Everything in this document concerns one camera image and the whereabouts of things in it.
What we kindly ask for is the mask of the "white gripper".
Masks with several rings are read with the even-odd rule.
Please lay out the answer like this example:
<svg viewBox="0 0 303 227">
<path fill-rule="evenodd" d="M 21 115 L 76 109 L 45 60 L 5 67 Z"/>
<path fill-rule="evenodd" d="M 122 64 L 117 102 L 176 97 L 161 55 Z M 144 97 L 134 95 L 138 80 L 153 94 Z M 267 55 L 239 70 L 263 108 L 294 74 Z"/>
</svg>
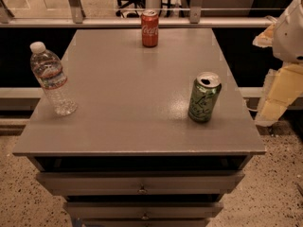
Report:
<svg viewBox="0 0 303 227">
<path fill-rule="evenodd" d="M 255 123 L 271 127 L 303 94 L 303 0 L 293 0 L 253 45 L 272 47 L 274 56 L 285 61 L 280 69 L 268 71 L 258 102 Z"/>
</svg>

